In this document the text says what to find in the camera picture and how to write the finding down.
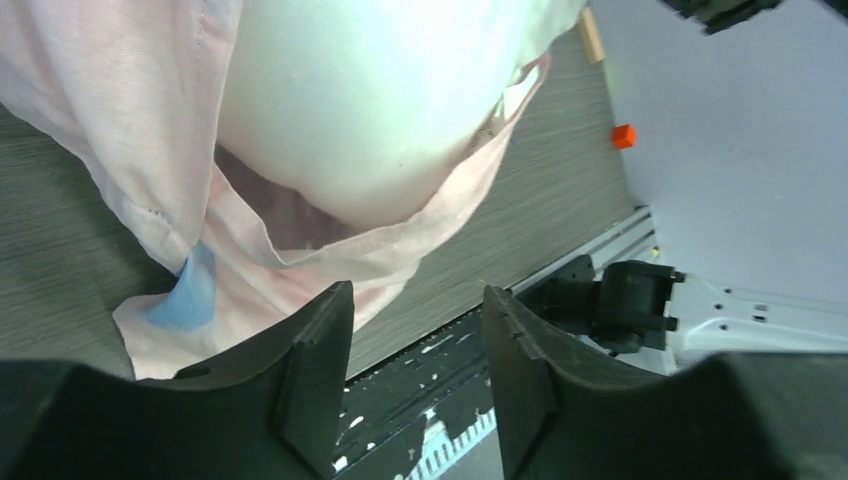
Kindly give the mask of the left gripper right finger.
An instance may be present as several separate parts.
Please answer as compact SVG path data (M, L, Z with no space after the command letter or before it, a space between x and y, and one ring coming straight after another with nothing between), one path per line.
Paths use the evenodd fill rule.
M508 479L843 479L847 359L721 353L662 376L487 287L482 331Z

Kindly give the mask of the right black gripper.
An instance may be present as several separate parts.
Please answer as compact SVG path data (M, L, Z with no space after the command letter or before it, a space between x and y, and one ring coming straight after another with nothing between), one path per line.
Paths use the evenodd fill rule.
M784 0L663 0L662 5L681 20L691 20L704 35L715 35L775 11Z

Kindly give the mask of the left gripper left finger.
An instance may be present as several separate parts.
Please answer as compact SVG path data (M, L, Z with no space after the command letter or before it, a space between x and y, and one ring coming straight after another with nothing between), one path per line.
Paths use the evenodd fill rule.
M5 479L329 479L353 328L349 282L169 380L1 365Z

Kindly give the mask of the white pillow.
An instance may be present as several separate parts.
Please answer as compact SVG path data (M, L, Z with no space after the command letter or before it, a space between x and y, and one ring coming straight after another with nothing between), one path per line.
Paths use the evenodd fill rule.
M246 1L218 140L358 229L409 218L516 67L521 1Z

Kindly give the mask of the pink pillowcase with blue script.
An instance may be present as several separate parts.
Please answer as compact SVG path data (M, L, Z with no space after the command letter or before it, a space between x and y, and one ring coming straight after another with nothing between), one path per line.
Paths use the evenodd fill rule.
M1 102L77 156L146 253L167 294L113 314L134 375L166 379L351 281L356 327L487 196L511 134L581 1L526 6L516 67L463 158L409 218L358 229L272 183L218 140L246 1L5 1Z

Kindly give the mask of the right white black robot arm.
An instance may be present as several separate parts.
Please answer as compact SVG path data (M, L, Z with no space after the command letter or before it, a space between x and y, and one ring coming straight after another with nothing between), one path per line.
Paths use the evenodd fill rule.
M667 363L847 349L847 23L787 1L706 36L656 1L596 1L614 118L659 258L687 273Z

